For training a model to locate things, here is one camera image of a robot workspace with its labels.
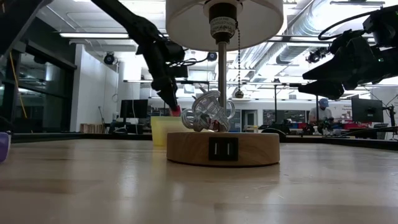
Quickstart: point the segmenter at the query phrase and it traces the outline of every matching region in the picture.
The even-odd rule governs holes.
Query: power outlet
[[[238,138],[209,138],[210,161],[238,161]]]

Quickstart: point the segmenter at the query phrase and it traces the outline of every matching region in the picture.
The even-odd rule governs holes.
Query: purple object
[[[0,133],[0,163],[7,159],[10,150],[11,136],[7,133]]]

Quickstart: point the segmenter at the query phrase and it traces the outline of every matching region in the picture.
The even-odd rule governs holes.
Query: red object
[[[343,129],[368,128],[368,126],[369,126],[369,123],[361,123],[361,124],[348,123],[348,124],[344,124]]]
[[[177,110],[171,110],[170,109],[170,114],[172,115],[172,116],[180,116],[181,115],[181,107],[180,107],[180,105],[177,105]]]
[[[307,124],[306,124],[306,123],[297,123],[297,128],[303,129],[303,128],[305,128],[305,127],[307,127]]]

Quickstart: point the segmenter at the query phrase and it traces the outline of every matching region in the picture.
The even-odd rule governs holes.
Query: pull chain
[[[241,90],[241,31],[239,30],[237,21],[236,21],[236,29],[238,30],[238,90],[235,93],[235,97],[243,98],[243,92]]]

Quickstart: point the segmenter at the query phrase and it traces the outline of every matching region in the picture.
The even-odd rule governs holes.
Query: white lamp shade
[[[243,0],[238,14],[241,49],[252,47],[277,35],[284,23],[283,0]],[[166,30],[172,41],[193,50],[217,52],[210,35],[209,18],[203,12],[204,1],[166,0]],[[227,51],[238,49],[238,31]]]

